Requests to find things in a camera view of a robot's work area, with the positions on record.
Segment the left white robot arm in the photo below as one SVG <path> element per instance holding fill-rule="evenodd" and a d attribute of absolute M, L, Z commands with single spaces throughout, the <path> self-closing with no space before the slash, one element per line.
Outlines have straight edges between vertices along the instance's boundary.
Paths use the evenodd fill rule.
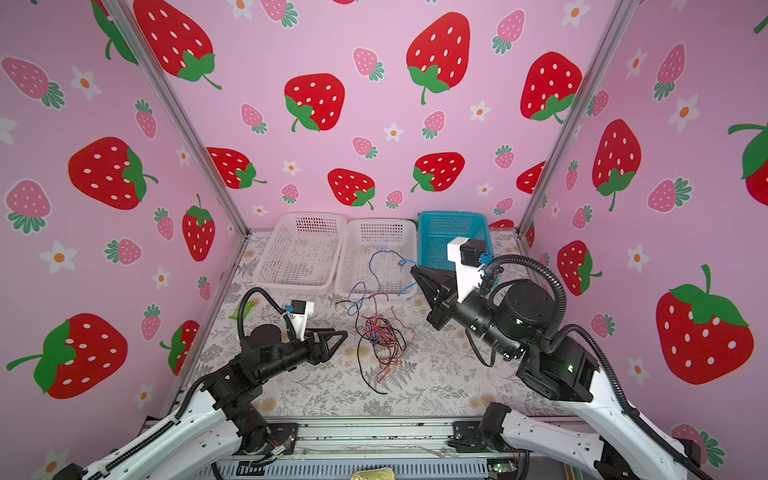
<path fill-rule="evenodd" d="M 273 307 L 283 327 L 245 331 L 246 305 L 255 294 Z M 345 330 L 307 327 L 313 310 L 303 301 L 282 307 L 261 287 L 247 290 L 236 311 L 240 351 L 232 360 L 195 380 L 179 406 L 149 430 L 86 467 L 67 465 L 56 478 L 149 479 L 164 466 L 179 467 L 184 478 L 239 450 L 260 449 L 270 435 L 252 403 L 264 385 L 304 363 L 328 362 L 348 337 Z"/>

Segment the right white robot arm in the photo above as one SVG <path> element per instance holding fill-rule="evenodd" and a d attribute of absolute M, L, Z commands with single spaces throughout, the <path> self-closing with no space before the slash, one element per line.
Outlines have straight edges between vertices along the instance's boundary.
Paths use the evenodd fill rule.
<path fill-rule="evenodd" d="M 522 255 L 459 253 L 452 271 L 413 266 L 411 274 L 435 329 L 454 320 L 494 355 L 518 360 L 528 388 L 594 430 L 567 431 L 494 404 L 481 423 L 494 446 L 539 452 L 604 479 L 707 478 L 698 444 L 653 425 L 628 401 L 589 332 L 562 323 L 566 292 L 547 266 Z"/>

